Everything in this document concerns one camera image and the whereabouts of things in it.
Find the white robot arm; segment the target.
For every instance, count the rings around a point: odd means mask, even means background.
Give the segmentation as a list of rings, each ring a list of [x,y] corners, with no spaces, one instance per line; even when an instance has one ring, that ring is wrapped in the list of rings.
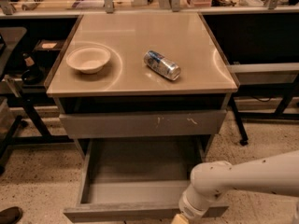
[[[299,196],[299,151],[232,165],[204,162],[192,168],[190,185],[183,191],[179,214],[171,224],[199,220],[229,190]]]

